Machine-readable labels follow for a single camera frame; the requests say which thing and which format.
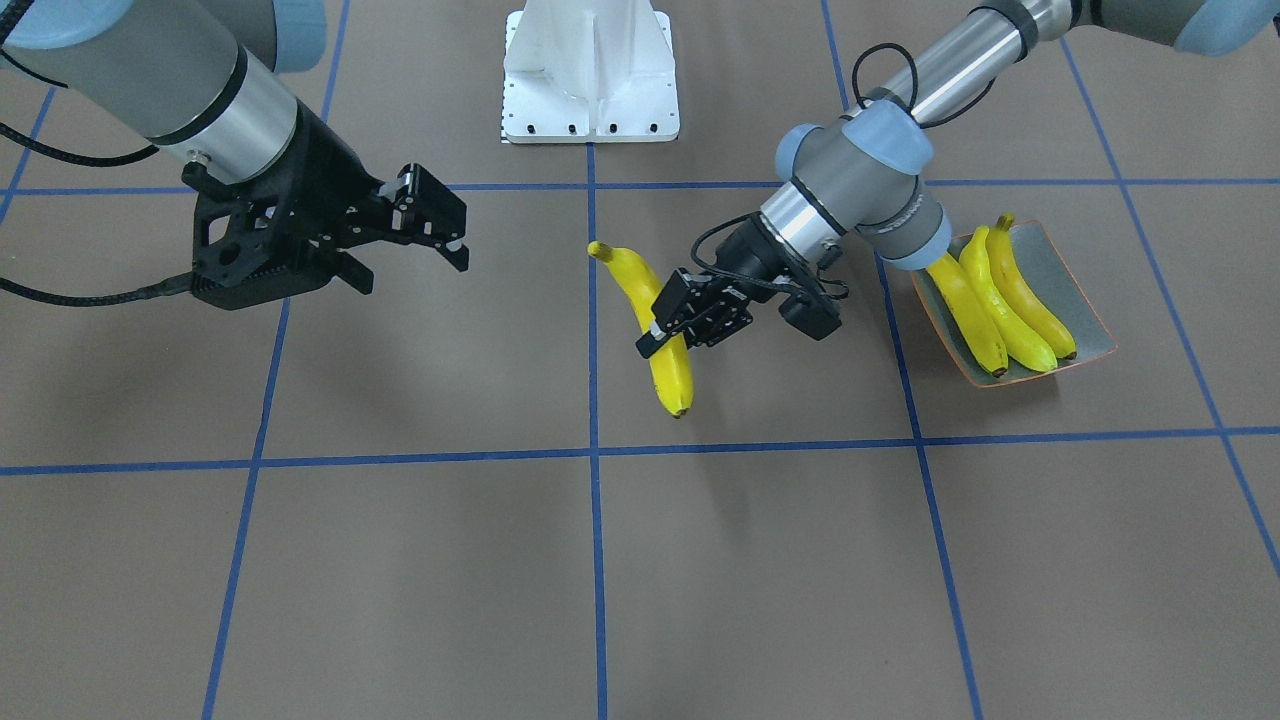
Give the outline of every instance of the gray plate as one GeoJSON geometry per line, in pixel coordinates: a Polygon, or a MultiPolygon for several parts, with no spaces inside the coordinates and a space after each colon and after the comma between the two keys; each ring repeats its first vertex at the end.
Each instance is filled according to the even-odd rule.
{"type": "MultiPolygon", "coordinates": [[[[970,233],[954,238],[951,254],[959,258],[960,250],[972,237],[970,233]]],[[[960,328],[951,318],[951,311],[947,310],[946,301],[942,300],[942,293],[938,292],[933,281],[928,279],[924,270],[911,273],[911,283],[915,284],[915,292],[920,296],[925,313],[929,314],[933,329],[938,332],[942,345],[946,346],[964,377],[977,387],[1001,387],[1079,368],[1091,360],[1114,352],[1116,350],[1115,340],[1111,338],[1111,333],[1107,332],[1102,319],[1093,310],[1089,299],[1084,296],[1084,291],[1075,282],[1075,275],[1066,266],[1066,261],[1053,247],[1053,241],[1044,232],[1044,225],[1037,220],[1020,223],[1010,229],[1010,237],[1018,268],[1041,302],[1071,331],[1075,337],[1076,356],[1074,360],[1060,360],[1057,369],[1048,373],[1028,370],[1010,359],[1009,372],[998,378],[992,377],[973,359],[973,354],[969,352],[969,347],[960,334],[960,328]]]]}

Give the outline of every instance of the yellow banana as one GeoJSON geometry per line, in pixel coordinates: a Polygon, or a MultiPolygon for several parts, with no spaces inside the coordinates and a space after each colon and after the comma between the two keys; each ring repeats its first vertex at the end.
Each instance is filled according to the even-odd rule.
{"type": "Polygon", "coordinates": [[[1027,284],[1027,279],[1023,278],[1023,272],[1018,269],[1018,263],[1014,260],[1014,241],[1009,236],[1011,227],[1014,227],[1014,215],[1005,213],[987,236],[992,281],[1014,313],[1018,313],[1019,318],[1048,342],[1050,347],[1053,348],[1053,355],[1071,360],[1075,357],[1075,338],[1071,337],[1071,331],[1066,329],[1066,325],[1053,313],[1050,313],[1048,307],[1044,307],[1039,297],[1036,297],[1030,286],[1027,284]]]}
{"type": "Polygon", "coordinates": [[[960,327],[960,334],[964,336],[965,345],[969,346],[969,352],[973,352],[978,365],[997,378],[1004,375],[1009,370],[1005,341],[956,259],[943,254],[937,263],[925,268],[925,272],[942,293],[942,300],[951,310],[951,316],[960,327]]]}
{"type": "Polygon", "coordinates": [[[1014,313],[992,282],[991,260],[987,255],[989,232],[991,228],[982,225],[973,233],[973,238],[960,251],[960,266],[982,297],[983,307],[996,322],[1000,337],[1005,338],[1005,345],[1009,347],[1009,355],[1037,373],[1047,373],[1057,368],[1053,348],[1019,318],[1018,313],[1014,313]]]}
{"type": "MultiPolygon", "coordinates": [[[[609,269],[614,282],[631,301],[631,310],[636,314],[640,329],[649,332],[653,324],[653,301],[662,291],[662,282],[649,263],[634,250],[611,247],[603,242],[588,245],[586,252],[609,269]]],[[[677,334],[654,352],[653,357],[649,357],[649,372],[653,374],[653,388],[658,392],[658,401],[667,413],[671,413],[672,418],[687,413],[694,404],[694,373],[689,366],[685,337],[677,334]]]]}

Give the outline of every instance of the banana tip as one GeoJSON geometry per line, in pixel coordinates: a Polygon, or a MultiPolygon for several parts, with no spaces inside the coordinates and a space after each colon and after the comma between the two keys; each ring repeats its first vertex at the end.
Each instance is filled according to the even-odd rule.
{"type": "Polygon", "coordinates": [[[586,254],[596,260],[607,261],[613,255],[613,249],[595,240],[586,246],[586,254]]]}

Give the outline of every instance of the grid line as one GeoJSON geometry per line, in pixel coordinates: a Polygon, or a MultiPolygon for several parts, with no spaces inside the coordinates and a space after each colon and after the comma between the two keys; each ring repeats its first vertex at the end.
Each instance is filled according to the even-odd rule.
{"type": "MultiPolygon", "coordinates": [[[[324,104],[320,110],[320,119],[329,119],[329,108],[333,102],[334,86],[338,82],[338,67],[342,63],[343,42],[347,37],[347,22],[351,15],[351,0],[343,0],[342,14],[338,18],[338,32],[333,45],[333,58],[329,61],[329,78],[325,85],[324,104]]],[[[271,348],[271,364],[266,373],[266,387],[262,389],[262,416],[259,423],[257,436],[253,439],[253,456],[250,462],[248,478],[244,482],[244,500],[241,506],[239,523],[236,528],[236,544],[232,550],[230,569],[227,574],[227,592],[223,596],[223,611],[218,621],[218,634],[214,642],[214,656],[209,667],[209,684],[205,688],[205,703],[201,720],[212,720],[214,706],[218,701],[218,684],[221,679],[223,659],[227,651],[227,639],[230,632],[232,612],[236,607],[236,591],[239,587],[241,564],[244,559],[244,546],[248,541],[250,518],[253,512],[253,498],[257,492],[257,477],[262,468],[262,451],[266,446],[266,433],[271,424],[271,404],[275,400],[275,383],[280,372],[280,357],[284,354],[284,337],[289,329],[288,297],[280,302],[280,319],[275,329],[275,345],[271,348]]]]}
{"type": "Polygon", "coordinates": [[[1147,236],[1147,229],[1142,223],[1142,217],[1138,214],[1138,206],[1134,205],[1133,195],[1129,192],[1129,184],[1124,178],[1124,173],[1120,172],[1120,164],[1116,161],[1115,152],[1111,150],[1111,142],[1107,140],[1106,131],[1102,129],[1102,120],[1098,118],[1097,109],[1093,105],[1093,99],[1089,97],[1089,91],[1084,86],[1084,77],[1080,74],[1080,68],[1075,64],[1075,58],[1071,55],[1070,45],[1068,45],[1065,37],[1059,40],[1059,45],[1062,47],[1066,64],[1070,67],[1071,76],[1075,78],[1075,83],[1080,90],[1084,106],[1089,111],[1089,119],[1093,122],[1093,129],[1098,135],[1098,141],[1102,143],[1103,152],[1106,152],[1107,163],[1111,164],[1111,172],[1115,174],[1120,195],[1124,197],[1125,206],[1129,210],[1129,218],[1133,220],[1134,229],[1138,232],[1138,241],[1142,243],[1142,250],[1147,256],[1147,264],[1151,266],[1152,275],[1156,279],[1156,286],[1160,288],[1160,295],[1165,301],[1169,316],[1174,322],[1174,329],[1178,332],[1178,338],[1183,343],[1183,351],[1187,354],[1187,361],[1190,364],[1192,372],[1196,375],[1196,382],[1199,384],[1201,393],[1204,396],[1204,405],[1208,407],[1210,416],[1213,419],[1213,427],[1217,429],[1217,436],[1222,441],[1222,450],[1226,452],[1226,459],[1231,465],[1231,471],[1235,474],[1235,480],[1240,486],[1240,493],[1244,496],[1244,502],[1249,509],[1249,514],[1253,516],[1253,524],[1257,528],[1262,546],[1271,560],[1271,568],[1276,577],[1280,578],[1280,553],[1276,552],[1275,539],[1271,537],[1266,520],[1262,518],[1262,511],[1258,509],[1257,500],[1253,496],[1253,488],[1249,487],[1249,480],[1244,474],[1244,468],[1240,466],[1240,460],[1235,455],[1235,446],[1231,443],[1231,434],[1226,432],[1225,425],[1222,424],[1222,415],[1219,413],[1217,402],[1213,400],[1213,393],[1208,387],[1208,380],[1201,368],[1199,359],[1196,356],[1196,348],[1192,347],[1190,336],[1187,333],[1185,325],[1183,325],[1183,319],[1178,313],[1178,305],[1174,302],[1172,292],[1165,282],[1165,273],[1160,269],[1160,261],[1156,259],[1156,251],[1151,246],[1151,238],[1147,236]]]}
{"type": "MultiPolygon", "coordinates": [[[[1276,437],[1280,427],[1249,425],[1239,428],[1172,428],[1151,430],[1102,430],[1093,433],[1028,433],[998,436],[938,436],[920,437],[919,442],[928,447],[948,446],[991,446],[991,445],[1051,445],[1071,442],[1124,442],[1135,439],[1187,439],[1219,437],[1226,433],[1233,437],[1276,437]]],[[[804,452],[804,451],[859,451],[896,447],[914,447],[916,439],[874,438],[874,439],[818,439],[783,442],[730,442],[703,445],[637,445],[600,446],[595,450],[600,457],[634,457],[645,455],[717,455],[733,452],[804,452]]],[[[161,460],[150,462],[97,462],[77,465],[10,465],[0,466],[3,477],[38,475],[83,475],[105,473],[173,473],[196,470],[247,470],[251,465],[261,469],[283,468],[343,468],[366,465],[430,465],[444,462],[504,462],[512,460],[554,460],[590,457],[590,447],[562,447],[552,450],[476,450],[462,452],[407,452],[392,455],[334,455],[334,456],[296,456],[228,459],[228,460],[161,460]]]]}
{"type": "Polygon", "coordinates": [[[209,683],[205,687],[205,703],[201,720],[211,720],[214,705],[218,701],[218,683],[223,673],[223,659],[227,653],[227,637],[230,633],[232,612],[236,609],[236,591],[239,587],[239,571],[244,560],[244,544],[248,539],[250,518],[253,514],[253,497],[257,493],[257,475],[261,470],[262,447],[266,445],[266,428],[271,423],[271,402],[275,398],[275,380],[280,372],[280,354],[284,350],[284,332],[289,325],[289,301],[280,307],[280,320],[275,328],[275,346],[271,348],[271,365],[266,373],[266,388],[262,391],[262,416],[253,439],[253,457],[250,460],[248,479],[244,482],[244,498],[241,502],[239,521],[236,525],[236,544],[232,548],[230,569],[227,573],[227,589],[223,593],[223,610],[218,619],[218,634],[214,638],[214,657],[209,664],[209,683]]]}
{"type": "MultiPolygon", "coordinates": [[[[586,237],[596,240],[595,204],[595,143],[586,143],[586,237]]],[[[590,256],[586,260],[588,307],[588,416],[591,489],[591,577],[595,594],[595,716],[609,716],[609,662],[607,635],[607,605],[604,596],[604,506],[600,497],[600,384],[599,384],[599,311],[596,305],[598,268],[590,256]]]]}
{"type": "MultiPolygon", "coordinates": [[[[932,178],[924,181],[929,187],[1116,187],[1126,186],[1280,186],[1280,178],[932,178]]],[[[596,182],[589,188],[585,182],[458,182],[448,183],[454,192],[550,192],[586,191],[598,192],[617,190],[754,190],[776,188],[776,179],[726,179],[726,181],[682,181],[682,182],[596,182]]],[[[15,187],[0,190],[0,196],[78,196],[78,195],[193,195],[186,186],[172,187],[15,187]]]]}
{"type": "MultiPolygon", "coordinates": [[[[45,118],[49,117],[49,108],[54,104],[54,95],[58,92],[56,87],[50,87],[49,92],[45,94],[45,101],[40,104],[40,111],[36,113],[35,122],[31,123],[31,132],[27,137],[36,140],[40,136],[40,128],[45,124],[45,118]]],[[[18,165],[13,169],[13,177],[9,178],[9,188],[0,200],[0,224],[9,215],[9,206],[13,205],[14,195],[17,193],[18,184],[22,182],[22,173],[27,172],[27,161],[31,160],[31,149],[23,147],[22,155],[18,156],[18,165]]]]}
{"type": "MultiPolygon", "coordinates": [[[[840,100],[847,111],[849,94],[845,90],[844,64],[840,60],[840,49],[836,42],[835,23],[831,19],[831,6],[828,0],[822,0],[823,20],[827,24],[827,40],[831,47],[831,60],[836,69],[836,85],[840,87],[840,100]]],[[[951,612],[951,628],[956,638],[956,650],[960,653],[960,666],[964,671],[965,688],[969,692],[969,707],[974,720],[983,720],[982,696],[978,691],[978,679],[973,669],[973,656],[969,652],[969,637],[964,626],[964,612],[960,609],[960,596],[956,591],[955,574],[951,570],[951,553],[947,551],[946,530],[942,527],[942,512],[938,509],[937,496],[933,492],[933,473],[929,469],[928,451],[920,432],[920,416],[915,406],[915,393],[911,391],[911,374],[906,365],[906,354],[902,350],[902,333],[897,324],[897,314],[893,309],[893,293],[890,287],[888,275],[884,272],[884,263],[876,256],[876,274],[879,279],[881,290],[884,293],[884,314],[888,324],[890,337],[893,342],[893,357],[897,363],[899,380],[902,386],[902,400],[906,405],[908,420],[911,425],[911,447],[915,448],[915,461],[920,471],[920,483],[924,491],[924,500],[929,507],[929,524],[933,528],[933,543],[938,553],[938,565],[942,570],[942,583],[946,587],[947,607],[951,612]]]]}

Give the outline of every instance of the cable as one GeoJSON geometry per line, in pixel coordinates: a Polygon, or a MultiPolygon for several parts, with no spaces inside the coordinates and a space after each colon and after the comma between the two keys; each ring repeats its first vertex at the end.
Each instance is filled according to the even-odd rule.
{"type": "MultiPolygon", "coordinates": [[[[1280,19],[1277,19],[1276,22],[1277,22],[1276,29],[1280,31],[1280,19]]],[[[902,58],[906,59],[906,67],[911,72],[911,99],[906,102],[906,111],[908,114],[910,114],[913,110],[915,110],[915,101],[919,99],[920,95],[920,69],[916,67],[915,58],[911,55],[911,53],[908,51],[906,47],[902,47],[896,42],[881,42],[879,45],[868,47],[861,55],[858,56],[856,60],[854,60],[854,69],[850,72],[851,76],[850,85],[852,85],[854,87],[854,100],[858,102],[859,108],[861,108],[863,110],[867,109],[868,97],[863,95],[863,91],[858,85],[858,73],[861,69],[863,61],[867,60],[867,58],[874,55],[876,53],[879,53],[881,50],[893,50],[895,53],[902,55],[902,58]]],[[[987,87],[983,87],[982,92],[979,92],[964,108],[960,108],[959,110],[951,113],[950,115],[942,118],[941,120],[933,120],[932,123],[922,123],[920,129],[929,129],[929,128],[936,128],[938,126],[945,126],[951,120],[959,118],[960,115],[968,113],[969,110],[973,109],[974,105],[980,102],[982,99],[986,97],[988,92],[991,92],[991,88],[995,85],[996,85],[996,78],[991,78],[991,82],[987,83],[987,87]]]]}
{"type": "MultiPolygon", "coordinates": [[[[13,28],[18,26],[18,22],[22,20],[22,17],[24,14],[27,14],[27,10],[31,8],[33,3],[35,0],[10,0],[5,5],[4,10],[0,12],[0,45],[4,45],[4,41],[9,38],[9,33],[13,31],[13,28]]],[[[13,67],[18,68],[19,70],[29,74],[36,79],[41,79],[56,87],[67,87],[64,83],[46,78],[45,76],[23,65],[18,60],[14,60],[3,49],[0,49],[0,54],[3,54],[8,61],[13,63],[13,67]]],[[[5,123],[0,123],[0,136],[4,136],[17,142],[18,145],[26,147],[27,150],[31,150],[33,152],[40,152],[41,155],[45,155],[47,158],[52,158],[54,160],[69,163],[72,165],[82,165],[86,168],[119,168],[120,165],[129,165],[132,163],[137,163],[138,160],[145,160],[160,151],[160,149],[157,149],[156,146],[148,145],[147,147],[143,147],[142,150],[134,152],[129,152],[128,155],[116,155],[114,158],[93,158],[90,155],[68,152],[65,150],[59,150],[56,147],[45,145],[44,142],[37,142],[35,138],[18,132],[17,129],[9,127],[5,123]]]]}
{"type": "Polygon", "coordinates": [[[47,78],[47,77],[37,73],[36,70],[28,68],[27,65],[23,65],[18,60],[15,60],[13,58],[13,55],[5,53],[4,49],[0,49],[0,58],[4,58],[6,63],[9,63],[10,65],[18,68],[19,70],[27,73],[28,76],[38,79],[40,82],[44,82],[44,83],[51,85],[54,87],[61,87],[63,90],[67,90],[67,83],[65,82],[58,82],[56,79],[47,78]]]}
{"type": "Polygon", "coordinates": [[[4,45],[5,40],[9,40],[9,33],[13,28],[18,27],[18,22],[27,10],[31,9],[36,0],[9,0],[5,4],[4,10],[0,10],[0,45],[4,45]]]}
{"type": "Polygon", "coordinates": [[[950,115],[942,118],[941,120],[933,120],[932,123],[923,123],[920,126],[920,129],[929,129],[929,128],[936,128],[938,126],[945,126],[951,120],[959,118],[960,115],[968,113],[969,110],[973,109],[974,105],[982,102],[982,99],[986,97],[988,92],[991,92],[991,87],[993,85],[996,85],[996,78],[991,78],[991,82],[987,83],[987,87],[982,88],[982,92],[979,92],[973,100],[970,100],[968,105],[960,108],[959,110],[951,113],[950,115]]]}
{"type": "Polygon", "coordinates": [[[861,108],[863,110],[867,109],[867,97],[863,95],[863,91],[858,87],[858,70],[861,69],[863,63],[867,60],[867,58],[870,58],[872,55],[879,53],[881,50],[893,50],[904,59],[906,59],[906,67],[909,70],[911,70],[911,99],[906,101],[906,111],[910,113],[913,109],[915,109],[915,100],[920,95],[920,70],[919,68],[915,67],[915,58],[913,58],[911,54],[908,53],[906,47],[902,47],[897,42],[881,42],[879,45],[868,47],[865,51],[863,51],[861,55],[858,56],[856,60],[854,60],[854,69],[850,72],[850,78],[849,78],[850,85],[854,86],[854,100],[858,102],[859,108],[861,108]]]}
{"type": "Polygon", "coordinates": [[[689,249],[689,256],[694,260],[694,263],[698,264],[699,268],[707,270],[708,273],[710,273],[713,275],[719,275],[719,277],[730,278],[730,279],[733,279],[733,281],[737,281],[737,282],[742,282],[742,283],[746,283],[746,284],[753,284],[755,287],[763,287],[764,290],[769,290],[769,291],[773,291],[773,292],[785,292],[787,295],[804,295],[804,291],[801,288],[795,287],[795,286],[781,284],[781,283],[772,283],[772,282],[768,282],[768,281],[762,281],[759,278],[753,278],[751,275],[742,275],[742,274],[739,274],[739,273],[724,270],[724,269],[721,269],[721,268],[717,268],[717,266],[712,265],[707,260],[703,260],[701,258],[698,256],[698,250],[701,249],[701,246],[703,246],[704,242],[707,242],[707,238],[709,238],[710,236],[713,236],[713,234],[716,234],[716,233],[718,233],[718,232],[721,232],[721,231],[723,231],[723,229],[726,229],[726,228],[728,228],[731,225],[741,224],[741,223],[746,222],[750,217],[751,217],[751,214],[748,213],[746,215],[740,215],[737,218],[733,218],[732,220],[724,220],[723,223],[721,223],[721,224],[716,225],[714,228],[712,228],[712,229],[704,232],[703,234],[698,236],[698,240],[694,241],[694,246],[689,249]]]}
{"type": "Polygon", "coordinates": [[[137,163],[140,160],[146,160],[147,158],[160,151],[160,149],[156,147],[155,145],[148,145],[142,150],[129,152],[128,155],[118,155],[115,158],[92,158],[88,155],[77,155],[76,152],[59,150],[56,147],[51,147],[31,137],[27,137],[26,135],[13,129],[12,127],[4,123],[0,123],[0,136],[8,137],[9,140],[17,142],[18,145],[28,150],[32,150],[35,152],[40,152],[46,158],[52,158],[54,160],[59,160],[61,163],[70,163],[72,165],[83,165],[86,168],[119,168],[120,165],[128,165],[132,163],[137,163]]]}
{"type": "Polygon", "coordinates": [[[91,297],[70,297],[67,295],[54,295],[51,292],[32,290],[10,279],[0,278],[0,290],[20,295],[22,297],[35,300],[36,302],[45,302],[46,305],[60,305],[63,307],[105,307],[108,305],[123,305],[125,302],[136,302],[138,300],[151,300],[152,297],[168,297],[172,295],[189,292],[191,282],[192,274],[183,273],[180,275],[160,281],[155,284],[140,287],[132,292],[91,297]]]}

